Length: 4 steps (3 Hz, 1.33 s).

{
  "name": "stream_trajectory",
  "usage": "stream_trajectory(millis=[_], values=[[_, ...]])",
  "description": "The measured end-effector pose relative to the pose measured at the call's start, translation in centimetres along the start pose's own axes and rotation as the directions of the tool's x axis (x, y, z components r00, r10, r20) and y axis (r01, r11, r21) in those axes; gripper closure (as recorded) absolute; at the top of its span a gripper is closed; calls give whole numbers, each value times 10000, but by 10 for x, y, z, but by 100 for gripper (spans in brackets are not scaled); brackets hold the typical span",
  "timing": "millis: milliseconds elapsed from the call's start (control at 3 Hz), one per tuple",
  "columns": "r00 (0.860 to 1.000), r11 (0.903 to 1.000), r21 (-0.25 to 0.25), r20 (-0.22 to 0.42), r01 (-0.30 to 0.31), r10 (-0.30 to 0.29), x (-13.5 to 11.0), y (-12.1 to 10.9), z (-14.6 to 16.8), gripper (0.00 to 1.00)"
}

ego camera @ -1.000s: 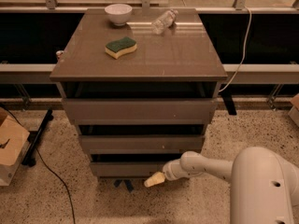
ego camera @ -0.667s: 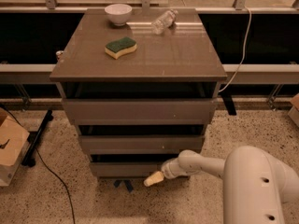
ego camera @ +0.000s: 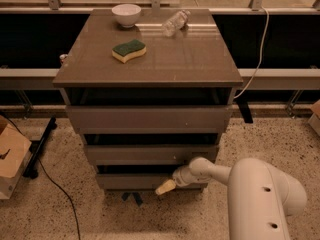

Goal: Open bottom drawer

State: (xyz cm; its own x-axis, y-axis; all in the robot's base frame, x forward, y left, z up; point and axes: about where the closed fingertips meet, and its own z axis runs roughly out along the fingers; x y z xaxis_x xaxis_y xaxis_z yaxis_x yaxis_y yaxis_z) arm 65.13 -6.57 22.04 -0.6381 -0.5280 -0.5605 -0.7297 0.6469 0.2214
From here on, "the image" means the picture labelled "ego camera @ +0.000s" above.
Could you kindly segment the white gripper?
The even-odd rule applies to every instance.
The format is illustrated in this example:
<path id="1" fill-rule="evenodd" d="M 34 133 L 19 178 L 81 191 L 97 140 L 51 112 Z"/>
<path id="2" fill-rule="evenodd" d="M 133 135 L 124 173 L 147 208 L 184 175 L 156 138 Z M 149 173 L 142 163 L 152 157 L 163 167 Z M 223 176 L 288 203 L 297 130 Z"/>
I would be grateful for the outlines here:
<path id="1" fill-rule="evenodd" d="M 199 179 L 191 173 L 191 169 L 187 165 L 177 168 L 172 177 L 173 179 L 166 180 L 155 190 L 158 196 L 174 190 L 176 185 L 186 187 L 199 182 Z"/>

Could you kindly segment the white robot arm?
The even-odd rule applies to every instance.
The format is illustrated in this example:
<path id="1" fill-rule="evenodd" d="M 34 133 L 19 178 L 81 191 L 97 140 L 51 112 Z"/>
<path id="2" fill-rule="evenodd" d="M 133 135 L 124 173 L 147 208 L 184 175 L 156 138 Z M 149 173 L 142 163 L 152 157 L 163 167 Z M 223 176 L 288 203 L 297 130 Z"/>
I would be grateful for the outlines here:
<path id="1" fill-rule="evenodd" d="M 212 180 L 227 186 L 230 240 L 291 240 L 286 218 L 303 212 L 307 194 L 297 179 L 265 161 L 243 158 L 226 167 L 196 157 L 155 193 Z"/>

